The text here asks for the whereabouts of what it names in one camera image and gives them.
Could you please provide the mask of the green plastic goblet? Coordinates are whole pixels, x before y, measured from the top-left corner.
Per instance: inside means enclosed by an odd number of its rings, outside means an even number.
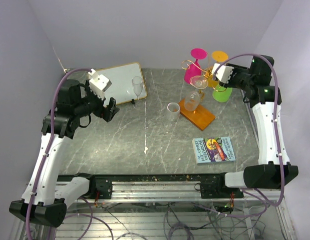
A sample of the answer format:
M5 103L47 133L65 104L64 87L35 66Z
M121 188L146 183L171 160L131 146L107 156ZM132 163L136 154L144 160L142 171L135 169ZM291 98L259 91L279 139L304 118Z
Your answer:
M229 100L231 93L232 88L217 85L213 91L212 96L217 102L225 103Z

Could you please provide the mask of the pink plastic goblet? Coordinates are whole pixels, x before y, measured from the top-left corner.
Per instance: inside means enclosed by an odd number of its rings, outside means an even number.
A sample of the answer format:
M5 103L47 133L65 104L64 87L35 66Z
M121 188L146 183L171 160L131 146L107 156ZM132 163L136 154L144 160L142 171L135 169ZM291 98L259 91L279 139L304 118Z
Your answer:
M198 61L205 59L207 57L207 52L202 48L193 48L190 51L190 55L195 59L195 62L190 62L185 70L184 81L187 84L190 84L190 79L192 77L201 75L202 70Z

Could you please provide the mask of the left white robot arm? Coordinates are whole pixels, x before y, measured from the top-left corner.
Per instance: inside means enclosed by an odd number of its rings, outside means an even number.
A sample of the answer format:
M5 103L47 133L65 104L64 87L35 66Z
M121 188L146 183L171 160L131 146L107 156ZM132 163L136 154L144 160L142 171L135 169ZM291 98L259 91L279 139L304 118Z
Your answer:
M119 111L113 97L104 106L104 92L111 84L104 76L85 83L68 79L62 84L43 120L41 149L29 185L20 200L11 202L10 213L25 222L57 228L76 199L96 196L98 185L92 174L78 173L59 190L56 185L62 155L76 129L82 127L80 119L95 115L110 122Z

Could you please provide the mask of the clear round wine glass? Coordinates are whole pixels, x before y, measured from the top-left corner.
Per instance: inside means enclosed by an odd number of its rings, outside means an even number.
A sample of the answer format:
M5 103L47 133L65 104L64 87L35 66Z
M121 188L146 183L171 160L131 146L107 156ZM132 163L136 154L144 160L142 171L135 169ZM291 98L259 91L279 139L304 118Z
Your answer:
M184 107L187 111L193 112L203 100L203 90L208 87L208 82L205 76L198 75L190 79L190 85L194 87L194 90L186 95L184 99Z

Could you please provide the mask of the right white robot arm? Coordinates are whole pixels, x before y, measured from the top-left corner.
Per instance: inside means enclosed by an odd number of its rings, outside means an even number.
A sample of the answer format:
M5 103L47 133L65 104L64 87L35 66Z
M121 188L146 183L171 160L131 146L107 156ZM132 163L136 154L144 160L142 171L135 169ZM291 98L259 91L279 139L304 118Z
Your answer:
M243 171L228 172L215 186L216 194L228 197L233 188L279 190L298 175L298 167L290 164L281 130L281 92L274 71L274 59L252 54L249 68L229 64L227 79L219 77L226 88L244 91L244 103L252 109L257 126L258 164Z

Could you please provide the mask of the orange plastic goblet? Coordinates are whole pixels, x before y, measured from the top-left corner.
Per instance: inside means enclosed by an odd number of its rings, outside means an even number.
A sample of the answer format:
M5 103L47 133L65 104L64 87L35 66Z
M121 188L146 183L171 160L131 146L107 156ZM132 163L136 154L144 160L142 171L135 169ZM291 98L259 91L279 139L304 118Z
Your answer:
M215 60L216 63L221 63L228 59L228 55L223 51L216 50L211 54L211 58ZM208 66L205 74L205 77L208 82L208 87L210 88L214 88L217 86L217 81L212 79L212 69L213 66Z

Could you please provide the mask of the clear tall wine glass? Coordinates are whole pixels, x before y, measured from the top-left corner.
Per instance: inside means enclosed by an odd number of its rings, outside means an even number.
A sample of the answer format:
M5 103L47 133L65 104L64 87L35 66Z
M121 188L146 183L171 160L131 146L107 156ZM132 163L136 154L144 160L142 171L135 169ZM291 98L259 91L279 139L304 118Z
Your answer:
M131 79L132 88L135 96L132 100L139 99L142 91L143 91L143 80L140 76L135 76Z

